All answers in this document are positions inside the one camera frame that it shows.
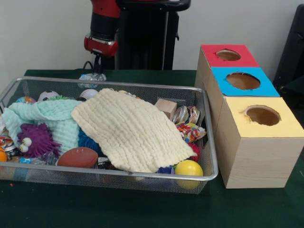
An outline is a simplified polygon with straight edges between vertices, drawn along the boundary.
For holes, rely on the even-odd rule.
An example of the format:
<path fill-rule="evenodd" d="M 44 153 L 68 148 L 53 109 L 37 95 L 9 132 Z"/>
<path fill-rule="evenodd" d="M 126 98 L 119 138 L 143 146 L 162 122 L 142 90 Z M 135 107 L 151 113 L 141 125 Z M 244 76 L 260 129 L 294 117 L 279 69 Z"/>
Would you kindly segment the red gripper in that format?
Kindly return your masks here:
<path fill-rule="evenodd" d="M 87 51 L 95 53 L 94 61 L 94 72 L 102 74 L 102 56 L 104 57 L 113 57 L 115 56 L 118 50 L 118 43 L 116 41 L 110 40 L 100 40 L 93 38 L 91 35 L 85 36 L 84 47 Z"/>

